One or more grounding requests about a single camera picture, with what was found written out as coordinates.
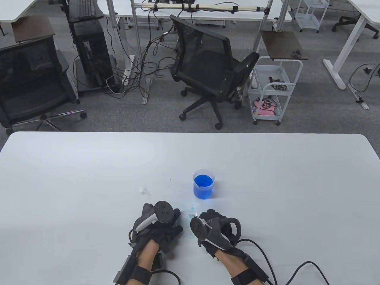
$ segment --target chair base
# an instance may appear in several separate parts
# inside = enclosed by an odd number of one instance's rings
[[[332,27],[332,31],[335,32],[336,31],[336,27],[337,26],[346,26],[346,25],[355,25],[356,22],[359,20],[359,17],[345,17],[345,16],[342,16],[340,19],[339,19],[339,22],[336,23],[333,27]],[[375,32],[375,35],[374,35],[374,39],[377,39],[379,38],[379,30],[376,29],[375,27],[369,25],[369,24],[366,24],[365,26],[366,29],[369,29],[373,32]]]
[[[210,95],[205,94],[204,92],[202,92],[200,90],[189,88],[189,87],[185,87],[185,89],[183,91],[181,91],[181,95],[183,97],[185,97],[185,96],[187,96],[187,92],[191,92],[191,93],[200,95],[202,97],[200,99],[198,99],[197,101],[195,101],[193,104],[191,104],[189,107],[187,107],[186,109],[184,109],[184,111],[182,112],[182,114],[179,115],[180,120],[184,121],[186,119],[186,114],[188,112],[194,110],[195,108],[203,105],[206,102],[210,102],[210,104],[211,104],[211,106],[212,106],[212,108],[214,110],[214,113],[216,115],[216,118],[218,119],[218,123],[215,124],[215,128],[217,130],[220,130],[222,128],[222,126],[223,126],[223,120],[222,120],[222,116],[220,115],[219,108],[218,108],[218,105],[217,105],[217,102],[219,102],[219,101],[214,96],[210,96]],[[235,95],[235,93],[233,93],[232,97],[226,97],[226,98],[224,98],[223,101],[230,102],[231,104],[234,103],[235,104],[235,109],[240,109],[241,108],[241,101],[235,100],[235,98],[233,98],[234,95]]]
[[[86,113],[85,109],[70,111],[70,112],[61,113],[61,114],[57,114],[57,115],[51,115],[51,116],[47,116],[44,114],[44,115],[41,115],[38,119],[24,121],[24,122],[12,125],[12,127],[6,129],[6,134],[9,136],[12,133],[14,133],[14,130],[13,130],[14,127],[27,125],[27,124],[31,124],[31,123],[37,123],[37,122],[39,122],[39,124],[37,126],[36,131],[39,131],[43,125],[48,125],[48,126],[52,127],[53,129],[55,129],[56,131],[62,131],[59,127],[57,127],[55,124],[53,124],[51,122],[51,120],[70,116],[70,115],[74,115],[74,114],[78,114],[78,113],[82,119],[87,118],[87,113]]]

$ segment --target chair armrest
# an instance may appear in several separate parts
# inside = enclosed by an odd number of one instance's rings
[[[234,68],[234,72],[240,73],[245,67],[247,67],[249,72],[251,72],[259,57],[260,55],[257,52],[251,52],[245,59],[243,59],[240,64]]]

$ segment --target wrist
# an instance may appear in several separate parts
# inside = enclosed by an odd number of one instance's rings
[[[154,257],[156,256],[159,249],[160,246],[158,245],[158,243],[151,239],[137,257],[138,266],[151,271]]]

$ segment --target wrist strap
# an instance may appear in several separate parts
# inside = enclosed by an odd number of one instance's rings
[[[259,279],[257,274],[252,269],[247,269],[231,278],[231,281],[234,285],[247,285],[256,279]]]
[[[144,285],[148,285],[151,277],[152,273],[149,270],[146,270],[140,266],[136,266],[129,279],[135,279]]]

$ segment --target chair backrest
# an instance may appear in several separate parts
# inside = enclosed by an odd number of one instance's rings
[[[61,71],[53,37],[0,49],[0,102],[56,81]]]
[[[205,28],[170,16],[178,31],[176,62],[172,68],[175,81],[218,95],[228,89],[233,58],[230,40]]]

